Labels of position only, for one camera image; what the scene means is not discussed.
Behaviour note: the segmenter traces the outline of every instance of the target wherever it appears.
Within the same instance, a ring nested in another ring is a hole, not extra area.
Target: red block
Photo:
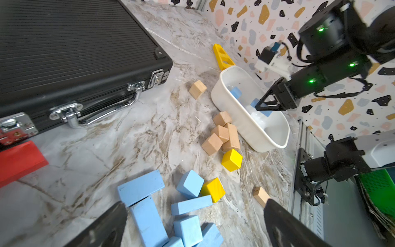
[[[0,188],[46,165],[48,161],[32,141],[0,152]]]

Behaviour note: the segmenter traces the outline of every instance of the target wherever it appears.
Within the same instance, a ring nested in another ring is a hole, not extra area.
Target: terrazzo wallpaper
[[[238,54],[269,88],[280,76],[271,71],[254,68],[262,49],[283,40],[290,48],[292,62],[303,65],[296,57],[298,30],[314,13],[322,11],[332,1],[325,0],[208,0],[203,14],[218,32],[237,49]],[[355,2],[363,21],[370,25],[383,11],[395,6],[391,0],[364,0]],[[281,49],[281,55],[287,53]],[[305,49],[302,56],[308,55]],[[395,129],[395,60],[373,66],[367,81],[368,91],[343,99],[325,99],[308,95],[297,109],[291,110],[296,119],[302,119],[324,144],[348,136],[361,136]],[[299,68],[292,66],[293,71]],[[359,92],[362,84],[352,79],[334,83],[319,95],[341,92]]]

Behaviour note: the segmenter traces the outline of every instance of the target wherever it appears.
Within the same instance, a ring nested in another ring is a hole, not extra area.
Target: blue rectangular block
[[[145,247],[162,247],[167,243],[169,237],[152,197],[134,204],[130,211]]]
[[[238,87],[234,87],[230,93],[237,99],[239,99],[241,97],[241,91]]]
[[[202,231],[203,241],[194,247],[219,247],[224,238],[214,223],[209,223]]]
[[[182,243],[182,239],[179,237],[171,237],[163,247],[184,247],[184,244]]]
[[[126,207],[130,207],[136,202],[156,191],[165,187],[159,170],[152,171],[141,177],[133,179],[127,183],[118,186],[118,193],[121,201]]]
[[[259,99],[255,98],[252,103],[251,106],[255,108],[255,106],[258,104]],[[272,113],[272,111],[260,111],[260,113],[264,114],[265,116],[270,116],[270,114]]]
[[[211,206],[212,204],[213,200],[211,199],[211,195],[177,202],[171,205],[171,215],[183,215],[191,211]]]
[[[184,247],[192,247],[203,240],[199,217],[191,215],[174,221],[175,236],[182,239]]]
[[[185,196],[186,199],[192,199],[199,196],[204,179],[194,170],[184,173],[177,185],[177,190]]]

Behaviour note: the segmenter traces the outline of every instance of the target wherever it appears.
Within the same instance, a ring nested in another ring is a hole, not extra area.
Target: metal latch
[[[0,118],[0,143],[3,145],[11,145],[37,134],[34,123],[24,112]]]
[[[163,74],[163,69],[152,72],[151,80],[149,81],[147,88],[150,89],[158,85],[162,81]]]

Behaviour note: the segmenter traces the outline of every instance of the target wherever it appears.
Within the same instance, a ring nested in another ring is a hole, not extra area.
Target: white bowl
[[[235,87],[242,93],[238,99],[230,93]],[[260,153],[274,148],[285,148],[290,135],[290,126],[282,112],[273,111],[267,117],[250,106],[254,99],[261,99],[264,94],[254,79],[238,66],[222,71],[211,91],[215,106],[230,114],[237,131]]]

